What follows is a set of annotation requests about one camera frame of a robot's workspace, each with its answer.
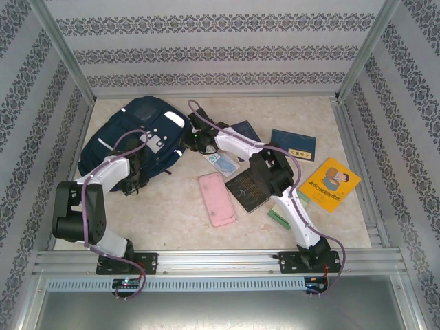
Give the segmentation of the blue face mask pack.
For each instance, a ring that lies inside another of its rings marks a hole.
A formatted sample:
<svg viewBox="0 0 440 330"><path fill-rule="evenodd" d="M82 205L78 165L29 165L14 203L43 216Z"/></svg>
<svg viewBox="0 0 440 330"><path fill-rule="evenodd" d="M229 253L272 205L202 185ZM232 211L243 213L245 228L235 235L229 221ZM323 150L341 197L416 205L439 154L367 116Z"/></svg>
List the blue face mask pack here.
<svg viewBox="0 0 440 330"><path fill-rule="evenodd" d="M224 153L202 155L224 177L231 177L240 169L240 164Z"/></svg>

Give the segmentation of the navy book with yellow label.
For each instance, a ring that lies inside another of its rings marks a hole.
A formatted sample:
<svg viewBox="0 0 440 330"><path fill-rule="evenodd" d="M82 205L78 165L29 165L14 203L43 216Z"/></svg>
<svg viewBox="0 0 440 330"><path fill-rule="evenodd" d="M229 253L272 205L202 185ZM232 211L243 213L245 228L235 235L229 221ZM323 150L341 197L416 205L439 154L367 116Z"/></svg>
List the navy book with yellow label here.
<svg viewBox="0 0 440 330"><path fill-rule="evenodd" d="M250 124L250 122L248 120L233 124L231 127L237 133L239 133L247 138L250 138L251 140L261 142L261 139L259 138L256 131L254 130L254 128L252 127L252 125Z"/></svg>
<svg viewBox="0 0 440 330"><path fill-rule="evenodd" d="M316 138L277 129L272 130L271 142L293 155L296 159L314 162L316 156Z"/></svg>

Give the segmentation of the navy blue backpack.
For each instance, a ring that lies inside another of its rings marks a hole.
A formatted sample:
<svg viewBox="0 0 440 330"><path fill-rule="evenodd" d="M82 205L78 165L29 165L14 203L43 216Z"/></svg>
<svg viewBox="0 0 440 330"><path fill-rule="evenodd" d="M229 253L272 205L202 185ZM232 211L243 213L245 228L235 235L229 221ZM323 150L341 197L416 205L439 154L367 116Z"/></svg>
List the navy blue backpack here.
<svg viewBox="0 0 440 330"><path fill-rule="evenodd" d="M130 151L147 142L138 153L150 153L146 165L149 179L169 173L183 155L184 135L193 129L186 115L162 99L145 96L130 101L101 126L80 154L78 170L86 175L106 156Z"/></svg>

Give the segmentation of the pink pencil case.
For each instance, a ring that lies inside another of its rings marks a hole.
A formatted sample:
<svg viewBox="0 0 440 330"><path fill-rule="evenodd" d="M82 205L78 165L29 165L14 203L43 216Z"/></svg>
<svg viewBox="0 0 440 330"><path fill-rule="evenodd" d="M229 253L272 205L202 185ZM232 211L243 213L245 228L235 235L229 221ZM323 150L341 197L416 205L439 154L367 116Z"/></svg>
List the pink pencil case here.
<svg viewBox="0 0 440 330"><path fill-rule="evenodd" d="M210 224L213 227L226 226L237 220L221 173L202 175L199 178L199 187Z"/></svg>

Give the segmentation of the black book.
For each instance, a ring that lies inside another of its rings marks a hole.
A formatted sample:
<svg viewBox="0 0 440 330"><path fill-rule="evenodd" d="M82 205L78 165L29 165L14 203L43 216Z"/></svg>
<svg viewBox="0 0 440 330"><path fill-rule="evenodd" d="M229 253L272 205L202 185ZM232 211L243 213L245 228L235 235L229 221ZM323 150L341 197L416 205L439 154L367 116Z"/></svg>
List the black book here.
<svg viewBox="0 0 440 330"><path fill-rule="evenodd" d="M249 168L227 181L225 186L248 214L269 200L257 187Z"/></svg>

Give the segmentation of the light green notebook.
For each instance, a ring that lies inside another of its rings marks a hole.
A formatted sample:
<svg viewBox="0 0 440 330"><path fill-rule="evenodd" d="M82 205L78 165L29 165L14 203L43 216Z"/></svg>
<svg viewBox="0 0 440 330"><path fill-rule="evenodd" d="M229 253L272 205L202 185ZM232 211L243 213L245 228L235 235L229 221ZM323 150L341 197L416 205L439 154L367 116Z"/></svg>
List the light green notebook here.
<svg viewBox="0 0 440 330"><path fill-rule="evenodd" d="M299 198L303 208L306 208L310 202L310 198L306 197L300 191L297 192L297 195L298 195L298 198ZM271 210L268 212L268 216L271 217L273 220L275 220L280 225L282 225L286 230L291 229L290 224L288 223L288 221L285 218L285 214L283 213L281 208L276 203L271 208Z"/></svg>

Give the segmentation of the yellow book with cartoon cover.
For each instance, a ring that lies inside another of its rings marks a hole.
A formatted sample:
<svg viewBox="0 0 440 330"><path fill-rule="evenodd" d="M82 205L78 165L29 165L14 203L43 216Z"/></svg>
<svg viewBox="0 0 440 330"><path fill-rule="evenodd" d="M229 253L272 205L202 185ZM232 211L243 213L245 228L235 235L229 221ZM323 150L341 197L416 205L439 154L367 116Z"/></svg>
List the yellow book with cartoon cover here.
<svg viewBox="0 0 440 330"><path fill-rule="evenodd" d="M332 213L362 181L333 157L329 157L298 191L326 212Z"/></svg>

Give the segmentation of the grey metal sheet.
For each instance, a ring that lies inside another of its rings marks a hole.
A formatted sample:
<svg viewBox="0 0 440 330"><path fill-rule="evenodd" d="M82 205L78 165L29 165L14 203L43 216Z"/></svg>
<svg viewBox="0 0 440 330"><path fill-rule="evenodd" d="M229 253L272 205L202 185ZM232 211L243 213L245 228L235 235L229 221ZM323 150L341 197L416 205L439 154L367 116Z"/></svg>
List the grey metal sheet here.
<svg viewBox="0 0 440 330"><path fill-rule="evenodd" d="M44 282L24 330L427 330L401 276L347 276L323 296L301 291L107 291Z"/></svg>

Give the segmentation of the aluminium side rail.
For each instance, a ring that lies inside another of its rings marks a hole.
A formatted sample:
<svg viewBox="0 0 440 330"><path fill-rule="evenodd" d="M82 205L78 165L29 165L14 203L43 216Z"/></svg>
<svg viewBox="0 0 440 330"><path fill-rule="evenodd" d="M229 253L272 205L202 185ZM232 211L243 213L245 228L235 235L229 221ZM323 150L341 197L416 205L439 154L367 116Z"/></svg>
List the aluminium side rail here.
<svg viewBox="0 0 440 330"><path fill-rule="evenodd" d="M66 135L66 145L62 148L62 154L58 165L57 174L54 177L50 198L46 207L47 225L42 228L43 249L52 250L54 248L54 239L52 238L52 219L54 214L54 204L56 198L56 187L61 181L70 181L76 173L76 167L82 150L91 113L94 104L89 105L84 113L78 113L74 123L72 124L70 132Z"/></svg>
<svg viewBox="0 0 440 330"><path fill-rule="evenodd" d="M347 111L336 96L329 96L333 114L344 147L349 168L361 177L361 182L355 188L360 203L362 215L367 228L371 245L374 248L389 248L391 246L384 227L379 208L374 198L372 186L369 183L366 167L358 147L357 140Z"/></svg>

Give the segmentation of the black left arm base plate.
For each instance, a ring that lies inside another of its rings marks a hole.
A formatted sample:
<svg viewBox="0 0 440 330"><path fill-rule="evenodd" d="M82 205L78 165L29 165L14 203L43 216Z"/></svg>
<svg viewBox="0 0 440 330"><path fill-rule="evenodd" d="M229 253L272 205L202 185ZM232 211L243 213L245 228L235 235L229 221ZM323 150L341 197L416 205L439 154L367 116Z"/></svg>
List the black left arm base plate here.
<svg viewBox="0 0 440 330"><path fill-rule="evenodd" d="M146 275L155 275L158 264L157 253L135 253L131 261L142 266ZM98 257L97 275L140 275L140 270L131 264L103 256Z"/></svg>

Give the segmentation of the aluminium mounting rail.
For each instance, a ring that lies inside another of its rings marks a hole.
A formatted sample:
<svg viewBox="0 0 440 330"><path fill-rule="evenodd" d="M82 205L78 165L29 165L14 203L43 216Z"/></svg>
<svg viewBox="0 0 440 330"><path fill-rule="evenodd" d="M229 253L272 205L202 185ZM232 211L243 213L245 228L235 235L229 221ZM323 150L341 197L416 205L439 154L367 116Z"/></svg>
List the aluminium mounting rail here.
<svg viewBox="0 0 440 330"><path fill-rule="evenodd" d="M227 277L281 274L275 250L162 250L158 251L156 276ZM85 250L39 252L33 276L45 278L95 277L98 256ZM397 247L349 248L345 276L408 274Z"/></svg>

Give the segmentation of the aluminium frame post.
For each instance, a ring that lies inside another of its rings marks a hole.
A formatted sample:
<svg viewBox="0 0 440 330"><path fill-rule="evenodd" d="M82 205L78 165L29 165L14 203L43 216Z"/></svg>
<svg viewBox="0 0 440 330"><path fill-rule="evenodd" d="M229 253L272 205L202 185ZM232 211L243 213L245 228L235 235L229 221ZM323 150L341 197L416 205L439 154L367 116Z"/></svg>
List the aluminium frame post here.
<svg viewBox="0 0 440 330"><path fill-rule="evenodd" d="M359 51L357 52L338 92L335 95L338 102L342 102L347 98L352 86L355 84L356 79L360 75L363 66L369 59L369 56L372 54L377 42L380 39L380 36L393 17L401 1L402 0L384 0L380 11L372 23L366 38L361 44Z"/></svg>
<svg viewBox="0 0 440 330"><path fill-rule="evenodd" d="M96 96L89 84L86 75L82 71L74 52L71 50L56 19L51 14L45 0L27 0L32 11L35 13L40 24L43 26L49 36L53 46L56 48L58 55L68 68L72 78L81 91L83 97L88 103L96 101Z"/></svg>

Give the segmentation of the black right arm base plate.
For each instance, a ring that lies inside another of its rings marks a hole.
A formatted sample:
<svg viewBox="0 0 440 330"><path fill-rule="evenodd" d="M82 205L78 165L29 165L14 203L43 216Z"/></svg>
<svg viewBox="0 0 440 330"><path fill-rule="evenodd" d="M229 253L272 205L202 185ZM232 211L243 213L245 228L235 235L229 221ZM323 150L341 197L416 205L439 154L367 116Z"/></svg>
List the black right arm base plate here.
<svg viewBox="0 0 440 330"><path fill-rule="evenodd" d="M342 265L338 252L333 250L321 259L299 251L282 251L272 257L278 259L282 274L324 273L325 270L338 273Z"/></svg>

